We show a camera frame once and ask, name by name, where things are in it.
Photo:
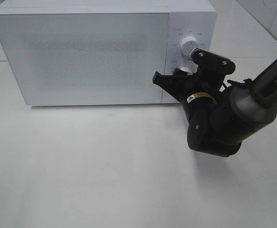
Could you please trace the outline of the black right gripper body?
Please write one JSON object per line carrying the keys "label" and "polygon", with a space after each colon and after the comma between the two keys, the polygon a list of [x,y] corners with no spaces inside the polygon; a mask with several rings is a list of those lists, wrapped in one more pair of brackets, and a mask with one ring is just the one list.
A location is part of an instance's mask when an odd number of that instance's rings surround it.
{"label": "black right gripper body", "polygon": [[153,83],[161,87],[178,102],[198,92],[208,93],[215,101],[219,101],[225,97],[224,92],[220,91],[224,78],[224,74],[198,67],[198,71],[193,75],[186,75],[183,72],[182,77],[162,75],[155,72]]}

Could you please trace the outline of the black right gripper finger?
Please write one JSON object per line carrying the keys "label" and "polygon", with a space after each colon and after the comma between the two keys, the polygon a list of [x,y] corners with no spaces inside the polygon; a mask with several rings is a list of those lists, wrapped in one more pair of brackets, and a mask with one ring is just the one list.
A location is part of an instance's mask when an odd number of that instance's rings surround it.
{"label": "black right gripper finger", "polygon": [[182,77],[183,76],[183,71],[180,70],[179,68],[175,68],[173,74],[172,74],[173,77]]}

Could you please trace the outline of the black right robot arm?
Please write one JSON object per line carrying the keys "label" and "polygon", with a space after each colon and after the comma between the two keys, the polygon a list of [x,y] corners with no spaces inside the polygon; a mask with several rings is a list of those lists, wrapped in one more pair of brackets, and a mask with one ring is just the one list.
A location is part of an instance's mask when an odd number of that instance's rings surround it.
{"label": "black right robot arm", "polygon": [[241,143],[277,116],[277,59],[255,79],[226,80],[235,71],[228,58],[196,48],[193,75],[175,69],[156,72],[153,83],[181,103],[189,127],[190,149],[221,157],[234,155]]}

